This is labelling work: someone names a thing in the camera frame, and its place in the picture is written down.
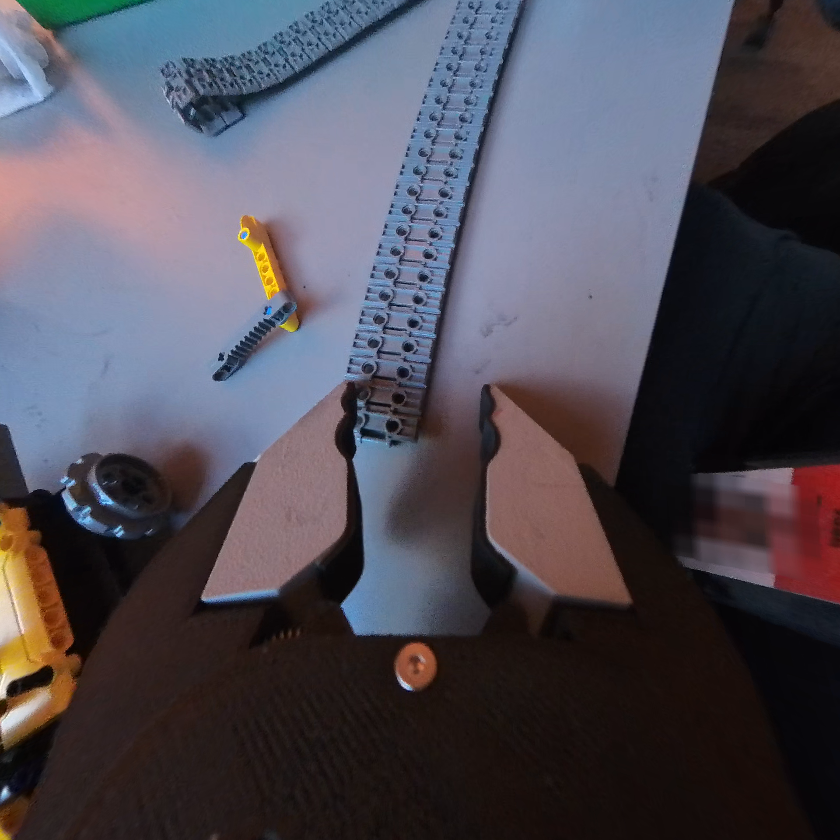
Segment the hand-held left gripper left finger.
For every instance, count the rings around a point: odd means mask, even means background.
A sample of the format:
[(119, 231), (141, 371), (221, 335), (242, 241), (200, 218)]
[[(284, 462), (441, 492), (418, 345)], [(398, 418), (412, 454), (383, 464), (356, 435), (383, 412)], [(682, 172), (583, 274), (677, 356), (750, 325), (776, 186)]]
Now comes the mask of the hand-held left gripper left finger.
[(353, 466), (356, 393), (341, 383), (255, 461), (202, 601), (288, 597), (310, 581), (343, 602), (364, 567)]

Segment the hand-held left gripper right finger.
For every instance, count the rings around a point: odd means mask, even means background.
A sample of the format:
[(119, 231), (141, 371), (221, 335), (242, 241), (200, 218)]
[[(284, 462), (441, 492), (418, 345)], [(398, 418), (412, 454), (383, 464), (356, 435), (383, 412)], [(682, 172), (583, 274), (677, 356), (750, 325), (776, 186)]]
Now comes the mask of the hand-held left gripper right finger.
[(572, 454), (500, 387), (479, 401), (479, 493), (471, 575), (497, 609), (517, 581), (580, 606), (633, 603)]

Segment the grey brick track strip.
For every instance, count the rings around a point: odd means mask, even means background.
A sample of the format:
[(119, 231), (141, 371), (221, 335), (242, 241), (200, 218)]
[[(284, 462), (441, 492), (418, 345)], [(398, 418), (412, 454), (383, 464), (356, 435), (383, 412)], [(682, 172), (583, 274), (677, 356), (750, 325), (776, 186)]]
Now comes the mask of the grey brick track strip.
[(245, 117), (243, 100), (306, 75), (412, 5), (324, 2), (241, 54), (166, 62), (161, 68), (164, 97), (184, 125), (216, 137)]
[(460, 229), (524, 2), (460, 1), (395, 183), (346, 378), (355, 436), (417, 440)]

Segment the yellow brick tracked vehicle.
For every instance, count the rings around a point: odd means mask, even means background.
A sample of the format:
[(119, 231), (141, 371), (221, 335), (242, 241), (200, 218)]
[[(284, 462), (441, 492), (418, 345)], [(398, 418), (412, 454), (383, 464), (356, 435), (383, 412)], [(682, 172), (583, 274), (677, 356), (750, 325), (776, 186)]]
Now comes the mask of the yellow brick tracked vehicle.
[(2, 835), (46, 766), (84, 660), (130, 586), (124, 545), (45, 490), (2, 494)]

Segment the grey sprocket wheel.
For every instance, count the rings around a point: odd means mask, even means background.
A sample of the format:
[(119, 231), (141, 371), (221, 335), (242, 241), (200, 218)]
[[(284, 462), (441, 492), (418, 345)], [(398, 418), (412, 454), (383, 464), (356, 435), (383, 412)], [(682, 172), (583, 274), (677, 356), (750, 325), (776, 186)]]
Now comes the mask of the grey sprocket wheel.
[(169, 523), (172, 491), (161, 473), (141, 458), (87, 454), (68, 466), (60, 482), (67, 512), (98, 536), (141, 539)]

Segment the yellow beam with blue pin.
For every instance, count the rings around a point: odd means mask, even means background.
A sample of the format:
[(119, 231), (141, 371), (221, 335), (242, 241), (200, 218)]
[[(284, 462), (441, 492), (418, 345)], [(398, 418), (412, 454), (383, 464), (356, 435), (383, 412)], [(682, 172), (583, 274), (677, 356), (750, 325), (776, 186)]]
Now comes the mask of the yellow beam with blue pin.
[(250, 250), (266, 294), (262, 319), (271, 327), (294, 333), (299, 329), (298, 305), (288, 290), (267, 228), (253, 216), (244, 215), (240, 218), (238, 241)]

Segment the grey desk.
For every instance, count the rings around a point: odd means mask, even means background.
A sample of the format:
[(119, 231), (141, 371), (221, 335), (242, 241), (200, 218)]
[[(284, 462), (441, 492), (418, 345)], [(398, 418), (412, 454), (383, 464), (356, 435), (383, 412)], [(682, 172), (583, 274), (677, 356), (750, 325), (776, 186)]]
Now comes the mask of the grey desk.
[[(29, 489), (127, 452), (181, 520), (343, 378), (376, 244), (455, 2), (421, 2), (215, 139), (159, 68), (257, 45), (318, 2), (158, 2), (58, 35), (64, 75), (2, 120), (2, 424)], [(527, 2), (470, 194), (420, 439), (354, 461), (363, 634), (476, 634), (480, 389), (613, 481), (732, 2)], [(300, 327), (213, 381), (267, 302)]]

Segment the grey toothed rack piece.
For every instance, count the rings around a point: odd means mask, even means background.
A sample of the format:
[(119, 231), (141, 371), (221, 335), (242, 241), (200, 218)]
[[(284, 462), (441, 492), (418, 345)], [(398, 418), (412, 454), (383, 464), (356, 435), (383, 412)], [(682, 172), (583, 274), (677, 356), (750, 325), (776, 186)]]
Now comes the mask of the grey toothed rack piece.
[(225, 382), (239, 371), (260, 343), (275, 330), (281, 329), (289, 333), (298, 331), (300, 323), (297, 311), (297, 302), (288, 291), (279, 290), (273, 294), (245, 335), (231, 350), (218, 355), (219, 365), (213, 373), (213, 381)]

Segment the green plastic bin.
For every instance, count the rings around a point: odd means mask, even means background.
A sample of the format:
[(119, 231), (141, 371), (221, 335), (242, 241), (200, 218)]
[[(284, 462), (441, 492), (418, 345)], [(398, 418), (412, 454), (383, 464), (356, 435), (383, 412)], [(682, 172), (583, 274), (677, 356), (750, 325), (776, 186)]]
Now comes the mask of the green plastic bin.
[(17, 1), (41, 26), (56, 30), (115, 14), (145, 1)]

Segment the crumpled white tissue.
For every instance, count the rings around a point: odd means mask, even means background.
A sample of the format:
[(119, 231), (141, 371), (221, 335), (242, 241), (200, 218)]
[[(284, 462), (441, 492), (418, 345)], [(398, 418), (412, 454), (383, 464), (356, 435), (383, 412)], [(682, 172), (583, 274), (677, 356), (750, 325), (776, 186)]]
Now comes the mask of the crumpled white tissue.
[(52, 33), (15, 1), (1, 2), (1, 118), (46, 100)]

